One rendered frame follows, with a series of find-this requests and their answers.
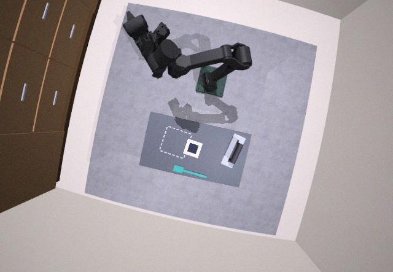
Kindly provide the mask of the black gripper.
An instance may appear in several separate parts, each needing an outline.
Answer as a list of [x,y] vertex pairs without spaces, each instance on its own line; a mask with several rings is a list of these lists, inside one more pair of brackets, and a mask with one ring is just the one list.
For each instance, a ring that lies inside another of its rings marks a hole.
[[148,34],[148,24],[143,15],[134,17],[130,11],[127,11],[126,15],[127,22],[123,24],[123,27],[126,33],[133,38],[142,56],[146,59],[157,49],[157,45]]

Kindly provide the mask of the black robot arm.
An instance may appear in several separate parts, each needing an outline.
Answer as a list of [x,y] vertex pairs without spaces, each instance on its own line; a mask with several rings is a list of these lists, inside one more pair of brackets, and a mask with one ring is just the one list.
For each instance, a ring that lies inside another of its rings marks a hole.
[[146,58],[146,62],[153,72],[152,77],[158,79],[163,77],[167,67],[168,74],[177,79],[186,75],[191,69],[223,63],[213,72],[202,74],[204,90],[212,92],[217,89],[217,81],[227,74],[235,70],[246,70],[252,66],[249,46],[239,42],[185,56],[171,39],[167,39],[170,31],[166,24],[161,22],[153,32],[150,31],[148,34],[157,45],[157,49]]

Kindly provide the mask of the turquoise flat trowel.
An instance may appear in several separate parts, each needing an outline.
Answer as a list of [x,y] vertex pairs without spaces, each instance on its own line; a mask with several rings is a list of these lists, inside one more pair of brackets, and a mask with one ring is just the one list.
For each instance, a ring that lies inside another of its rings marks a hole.
[[179,166],[179,165],[175,165],[175,164],[174,164],[174,167],[173,167],[173,171],[178,172],[178,173],[186,172],[186,173],[194,174],[194,175],[196,175],[196,176],[200,176],[200,177],[207,178],[206,175],[203,175],[203,174],[195,173],[195,172],[193,172],[193,171],[186,170],[186,169],[184,169],[183,166]]

